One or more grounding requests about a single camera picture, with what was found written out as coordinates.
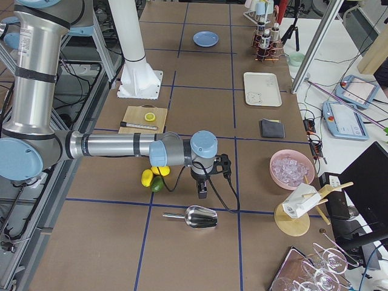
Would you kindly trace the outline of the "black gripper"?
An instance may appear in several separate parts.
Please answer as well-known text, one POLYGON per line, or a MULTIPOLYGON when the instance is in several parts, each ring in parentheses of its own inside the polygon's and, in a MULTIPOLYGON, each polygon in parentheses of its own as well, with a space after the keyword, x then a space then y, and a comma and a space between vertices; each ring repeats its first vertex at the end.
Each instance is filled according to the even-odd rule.
POLYGON ((198 198, 207 198, 207 186, 206 181, 210 177, 207 169, 203 165, 191 166, 190 173, 192 178, 197 182, 198 198))

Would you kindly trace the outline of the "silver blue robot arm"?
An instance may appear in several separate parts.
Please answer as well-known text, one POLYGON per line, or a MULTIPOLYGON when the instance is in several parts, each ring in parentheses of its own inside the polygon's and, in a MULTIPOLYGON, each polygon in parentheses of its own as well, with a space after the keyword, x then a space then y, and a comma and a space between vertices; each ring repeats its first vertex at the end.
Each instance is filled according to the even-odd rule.
POLYGON ((21 36, 12 115, 1 130, 2 177, 23 181, 83 156, 146 156, 154 167, 190 167, 198 196, 207 196, 218 151, 211 132, 182 139, 170 132, 96 135, 50 127, 61 39, 72 28, 93 32, 92 1, 16 1, 14 11, 21 36))

